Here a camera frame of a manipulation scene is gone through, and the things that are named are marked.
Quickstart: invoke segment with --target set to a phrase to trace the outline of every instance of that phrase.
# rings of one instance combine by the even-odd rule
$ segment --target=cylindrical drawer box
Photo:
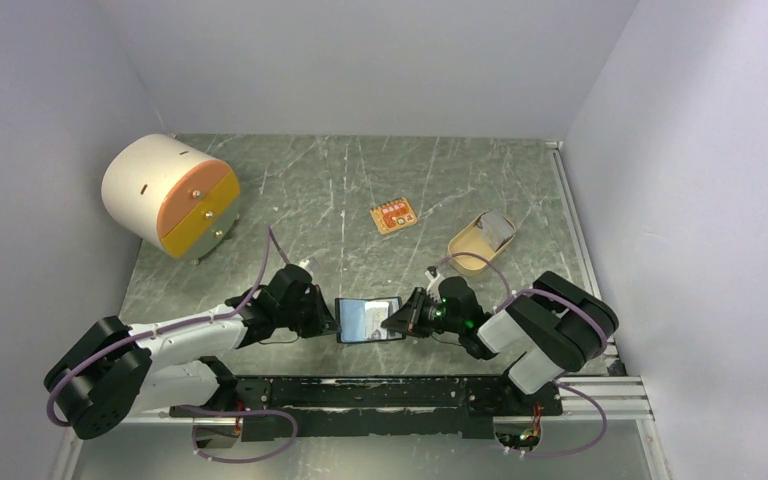
[[[194,260],[238,218],[240,183],[227,163],[154,134],[113,159],[101,198],[122,226],[172,257]]]

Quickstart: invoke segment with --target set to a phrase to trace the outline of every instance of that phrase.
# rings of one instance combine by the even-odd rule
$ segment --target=orange circuit board
[[[371,209],[369,213],[382,235],[416,225],[418,221],[416,213],[405,197],[382,203]]]

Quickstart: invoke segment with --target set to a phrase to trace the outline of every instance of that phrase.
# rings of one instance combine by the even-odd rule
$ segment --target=purple cable
[[[496,265],[493,265],[493,263],[491,263],[490,260],[487,260],[486,258],[482,257],[481,255],[479,255],[477,253],[472,253],[472,252],[455,252],[455,253],[453,253],[451,255],[447,255],[447,256],[443,257],[442,260],[437,262],[437,268],[440,268],[443,265],[449,263],[450,261],[452,261],[453,258],[461,257],[461,256],[477,258],[477,259],[481,260],[482,262],[484,262],[488,267],[492,268],[493,271],[495,271],[496,274],[499,275],[499,278],[502,279],[502,283],[505,284],[505,301],[508,301],[511,298],[511,292],[512,292],[511,284],[508,283],[508,279],[505,278],[505,275],[502,273],[502,271],[499,270],[499,268],[496,267]]]
[[[261,455],[259,457],[253,457],[253,458],[222,458],[222,457],[214,457],[212,455],[208,455],[204,453],[199,447],[198,442],[196,440],[196,429],[193,428],[191,438],[193,440],[193,448],[196,455],[199,457],[216,463],[254,463],[259,462],[261,460],[267,460],[270,459],[280,453],[282,453],[284,450],[290,448],[290,445],[293,444],[293,442],[296,440],[296,437],[299,434],[299,424],[296,423],[296,419],[293,418],[292,415],[290,415],[287,412],[282,412],[281,410],[252,410],[249,412],[214,412],[213,410],[205,410],[200,407],[196,407],[194,405],[181,405],[180,408],[189,410],[193,413],[198,413],[201,415],[210,415],[214,417],[259,417],[263,415],[274,415],[278,417],[284,417],[287,420],[290,421],[290,424],[293,426],[293,433],[290,434],[290,438],[284,442],[283,445],[276,448],[275,450],[266,453],[264,455]]]
[[[228,313],[222,313],[219,315],[216,315],[215,317],[211,318],[209,315],[203,315],[201,317],[195,317],[195,318],[189,318],[187,320],[182,320],[178,323],[173,323],[171,325],[167,325],[165,327],[161,327],[157,329],[157,334],[163,334],[166,332],[170,332],[172,330],[177,330],[179,328],[188,327],[190,325],[194,325],[196,323],[202,323],[202,322],[209,322],[213,320],[225,320],[228,318],[233,317],[237,313],[240,312],[240,310],[243,309],[245,305],[247,305],[252,297],[254,296],[255,292],[257,291],[257,287],[260,286],[261,280],[263,280],[263,275],[266,273],[266,263],[269,259],[269,242],[274,241],[274,243],[277,245],[278,242],[275,241],[275,236],[272,234],[272,229],[270,227],[267,228],[267,238],[266,238],[266,249],[263,252],[263,261],[260,264],[260,272],[257,274],[257,279],[254,281],[254,287],[252,287],[249,290],[248,295],[243,299],[242,302],[235,308],[234,310],[228,312]],[[80,375],[84,370],[86,370],[90,365],[97,362],[99,359],[105,357],[109,353],[116,351],[119,348],[124,347],[125,345],[129,345],[131,343],[136,343],[140,340],[144,340],[146,338],[150,338],[155,333],[151,330],[143,333],[139,333],[137,335],[129,336],[126,338],[123,338],[122,340],[119,340],[118,342],[114,342],[110,345],[108,345],[105,348],[102,348],[98,352],[90,355],[86,360],[79,363],[74,370],[69,370],[66,372],[66,375],[63,376],[63,378],[60,379],[59,382],[57,382],[57,385],[54,386],[54,388],[51,390],[51,394],[48,396],[48,401],[45,403],[45,413],[48,415],[48,419],[51,420],[51,423],[59,426],[59,427],[69,427],[69,422],[61,420],[57,417],[57,413],[54,411],[54,404],[57,401],[57,397],[60,395],[60,392],[63,391],[63,389],[66,387],[66,385],[72,381],[75,377]]]
[[[281,248],[281,245],[278,245],[278,240],[275,238],[275,233],[272,231],[272,227],[266,227],[266,229],[269,232],[269,239],[272,240],[272,244],[275,245],[275,250],[278,250],[278,255],[281,255],[281,259],[284,260],[284,263],[289,265],[290,258],[287,256],[286,253],[284,253],[284,250]]]

